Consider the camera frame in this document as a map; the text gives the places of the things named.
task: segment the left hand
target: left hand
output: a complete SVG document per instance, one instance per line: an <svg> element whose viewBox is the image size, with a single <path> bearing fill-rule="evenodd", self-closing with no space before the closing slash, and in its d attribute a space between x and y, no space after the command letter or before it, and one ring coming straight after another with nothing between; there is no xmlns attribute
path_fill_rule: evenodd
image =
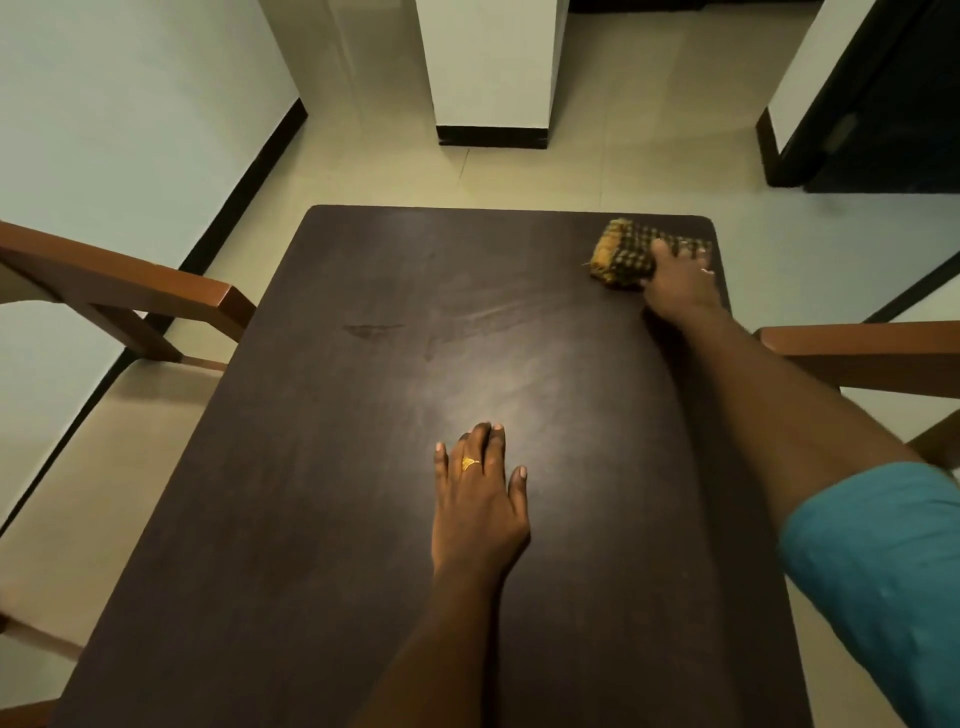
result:
<svg viewBox="0 0 960 728"><path fill-rule="evenodd" d="M455 575L493 591L530 535L527 470L520 466L506 484L503 425L477 425L451 456L434 451L437 510L433 520L434 580ZM474 461L463 468L464 458Z"/></svg>

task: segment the white pillar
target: white pillar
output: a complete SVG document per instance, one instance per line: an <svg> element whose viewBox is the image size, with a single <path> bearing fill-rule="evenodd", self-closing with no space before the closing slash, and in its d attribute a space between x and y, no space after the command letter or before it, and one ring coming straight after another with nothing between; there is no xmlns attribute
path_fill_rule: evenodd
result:
<svg viewBox="0 0 960 728"><path fill-rule="evenodd" d="M442 144L546 146L567 5L417 0Z"/></svg>

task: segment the chair armrest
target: chair armrest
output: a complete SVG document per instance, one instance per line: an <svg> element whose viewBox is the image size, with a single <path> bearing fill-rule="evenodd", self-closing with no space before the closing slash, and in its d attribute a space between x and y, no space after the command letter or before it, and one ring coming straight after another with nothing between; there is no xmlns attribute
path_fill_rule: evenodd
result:
<svg viewBox="0 0 960 728"><path fill-rule="evenodd" d="M229 283L2 221L0 259L74 308L105 306L205 321L234 341L256 311Z"/></svg>
<svg viewBox="0 0 960 728"><path fill-rule="evenodd" d="M838 387L960 397L960 322L761 328L759 341Z"/></svg>

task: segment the white wall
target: white wall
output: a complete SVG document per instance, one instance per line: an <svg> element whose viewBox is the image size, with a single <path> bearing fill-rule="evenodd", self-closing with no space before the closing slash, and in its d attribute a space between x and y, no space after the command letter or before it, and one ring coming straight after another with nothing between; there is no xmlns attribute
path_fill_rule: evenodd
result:
<svg viewBox="0 0 960 728"><path fill-rule="evenodd" d="M767 105L780 151L847 50L876 0L824 0Z"/></svg>
<svg viewBox="0 0 960 728"><path fill-rule="evenodd" d="M297 99L256 0L0 0L0 219L178 266ZM0 307L0 518L120 352Z"/></svg>
<svg viewBox="0 0 960 728"><path fill-rule="evenodd" d="M546 129L567 0L417 0L438 126Z"/></svg>

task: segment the chair leg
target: chair leg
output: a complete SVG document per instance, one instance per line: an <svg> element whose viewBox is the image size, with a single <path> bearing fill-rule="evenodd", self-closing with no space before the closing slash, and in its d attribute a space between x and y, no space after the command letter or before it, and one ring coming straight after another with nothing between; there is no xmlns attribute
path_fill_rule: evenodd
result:
<svg viewBox="0 0 960 728"><path fill-rule="evenodd" d="M154 361L180 361L183 354L147 322L127 308L69 302L70 307L90 323L119 339L138 355Z"/></svg>

